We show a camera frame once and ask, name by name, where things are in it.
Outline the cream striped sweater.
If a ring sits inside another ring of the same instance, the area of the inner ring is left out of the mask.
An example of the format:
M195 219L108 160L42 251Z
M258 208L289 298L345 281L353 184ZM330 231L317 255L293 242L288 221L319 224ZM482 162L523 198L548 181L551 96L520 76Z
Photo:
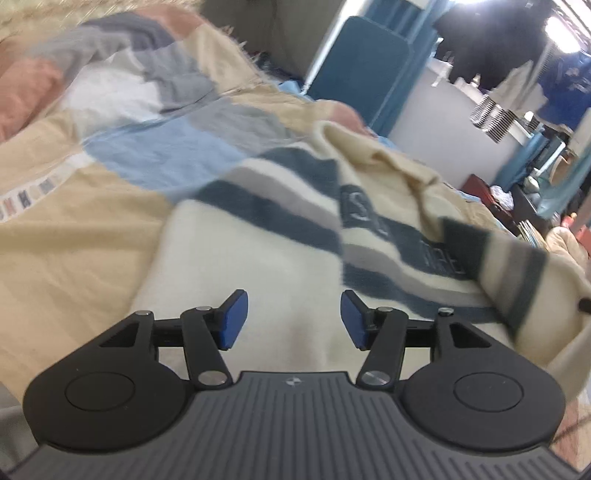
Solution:
M550 373L567 398L590 375L590 284L573 262L502 229L482 205L379 142L330 122L240 161L171 212L133 301L158 318L217 306L249 313L233 374L356 372L342 292L413 319L440 309Z

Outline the dark red wooden chest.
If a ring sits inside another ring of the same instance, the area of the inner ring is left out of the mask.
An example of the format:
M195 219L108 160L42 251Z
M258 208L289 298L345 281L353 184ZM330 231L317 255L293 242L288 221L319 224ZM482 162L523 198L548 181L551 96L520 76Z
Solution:
M480 198L483 203L494 201L490 186L475 174L471 174L467 178L465 183L462 185L461 190L464 193Z

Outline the patchwork colour block quilt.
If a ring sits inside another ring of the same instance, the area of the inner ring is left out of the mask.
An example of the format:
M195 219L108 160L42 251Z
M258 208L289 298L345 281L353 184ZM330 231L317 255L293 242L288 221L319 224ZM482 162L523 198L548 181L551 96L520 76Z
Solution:
M351 107L280 90L228 35L170 4L3 39L3 470L36 446L20 407L29 383L140 310L172 210L319 122L401 153Z

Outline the grey bedside cabinet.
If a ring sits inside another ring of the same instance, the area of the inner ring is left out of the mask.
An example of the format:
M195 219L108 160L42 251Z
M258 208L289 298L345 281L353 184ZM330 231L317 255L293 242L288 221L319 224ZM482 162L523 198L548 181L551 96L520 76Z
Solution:
M334 27L341 1L205 1L200 13L230 27L249 53L266 52L276 66L307 76L318 49Z

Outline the blue hanging sports shirt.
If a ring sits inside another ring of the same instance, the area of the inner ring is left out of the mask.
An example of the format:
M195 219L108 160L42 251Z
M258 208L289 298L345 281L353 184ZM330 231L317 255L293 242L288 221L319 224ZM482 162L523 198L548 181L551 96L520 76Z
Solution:
M590 55L579 51L553 59L538 84L546 101L536 117L574 132L590 108Z

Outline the black hanging jacket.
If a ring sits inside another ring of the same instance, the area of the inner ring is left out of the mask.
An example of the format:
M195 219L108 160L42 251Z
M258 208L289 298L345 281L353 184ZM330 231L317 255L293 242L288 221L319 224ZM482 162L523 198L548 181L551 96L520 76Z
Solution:
M539 60L547 42L545 24L552 1L481 1L456 4L434 23L442 42L440 60L452 62L450 83L470 83L478 76L481 89L496 88L509 73Z

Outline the blue curtain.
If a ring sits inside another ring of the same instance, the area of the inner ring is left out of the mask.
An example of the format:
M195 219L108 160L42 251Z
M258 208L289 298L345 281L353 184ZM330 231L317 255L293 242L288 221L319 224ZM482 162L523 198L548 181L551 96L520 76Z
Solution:
M410 56L394 82L372 128L387 137L394 128L437 42L434 22L447 10L448 1L370 1L363 15L403 38Z

